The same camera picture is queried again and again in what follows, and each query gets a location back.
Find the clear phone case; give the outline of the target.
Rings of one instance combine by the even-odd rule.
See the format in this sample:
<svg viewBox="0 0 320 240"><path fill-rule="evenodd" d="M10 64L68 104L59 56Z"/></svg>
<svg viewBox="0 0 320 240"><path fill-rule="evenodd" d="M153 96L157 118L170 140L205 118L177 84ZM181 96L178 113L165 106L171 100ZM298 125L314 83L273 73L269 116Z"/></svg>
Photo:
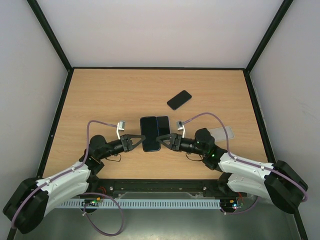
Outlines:
<svg viewBox="0 0 320 240"><path fill-rule="evenodd" d="M210 135L215 139L215 142L223 142L227 139L235 138L235 134L230 126L211 128L208 130Z"/></svg>

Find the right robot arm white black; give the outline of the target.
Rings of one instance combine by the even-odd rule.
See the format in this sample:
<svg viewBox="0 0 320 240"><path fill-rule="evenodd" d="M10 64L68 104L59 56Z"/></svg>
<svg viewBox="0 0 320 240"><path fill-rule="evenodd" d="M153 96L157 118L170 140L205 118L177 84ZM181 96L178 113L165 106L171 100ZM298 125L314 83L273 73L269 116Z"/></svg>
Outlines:
<svg viewBox="0 0 320 240"><path fill-rule="evenodd" d="M172 151L202 156L207 168L221 172L217 187L224 196L254 195L271 201L288 214L294 214L307 200L307 184L286 162L272 164L236 156L217 146L206 128L197 130L193 139L171 133L156 140Z"/></svg>

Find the blue phone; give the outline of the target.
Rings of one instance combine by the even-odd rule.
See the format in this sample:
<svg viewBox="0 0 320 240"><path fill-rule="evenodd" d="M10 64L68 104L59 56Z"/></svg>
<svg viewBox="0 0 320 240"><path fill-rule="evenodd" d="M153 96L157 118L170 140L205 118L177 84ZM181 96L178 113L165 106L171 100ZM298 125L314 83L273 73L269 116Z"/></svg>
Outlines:
<svg viewBox="0 0 320 240"><path fill-rule="evenodd" d="M156 152L161 149L160 143L157 142L158 123L155 116L146 116L140 119L141 135L145 136L142 142L142 149L144 152Z"/></svg>

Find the dark blue phone screen up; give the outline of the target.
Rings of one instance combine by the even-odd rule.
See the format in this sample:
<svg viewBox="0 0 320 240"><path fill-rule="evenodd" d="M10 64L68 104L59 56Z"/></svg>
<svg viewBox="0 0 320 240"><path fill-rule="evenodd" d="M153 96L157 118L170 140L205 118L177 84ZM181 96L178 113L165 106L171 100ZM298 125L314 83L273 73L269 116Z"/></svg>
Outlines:
<svg viewBox="0 0 320 240"><path fill-rule="evenodd" d="M175 95L173 98L168 100L166 104L172 110L175 111L191 99L192 99L192 95L190 93L188 93L186 90L182 90L177 95Z"/></svg>

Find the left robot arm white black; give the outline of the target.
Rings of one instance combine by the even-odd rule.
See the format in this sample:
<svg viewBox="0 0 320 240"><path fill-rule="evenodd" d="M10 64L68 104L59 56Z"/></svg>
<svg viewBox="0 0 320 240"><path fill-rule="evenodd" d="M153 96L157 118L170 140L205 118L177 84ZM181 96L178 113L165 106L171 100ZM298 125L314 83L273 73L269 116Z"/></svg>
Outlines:
<svg viewBox="0 0 320 240"><path fill-rule="evenodd" d="M97 174L105 166L102 160L132 151L144 140L144 135L132 134L110 142L102 135L88 138L83 156L71 167L50 177L23 180L4 206L3 214L13 228L23 234L31 232L65 201L85 193L98 195Z"/></svg>

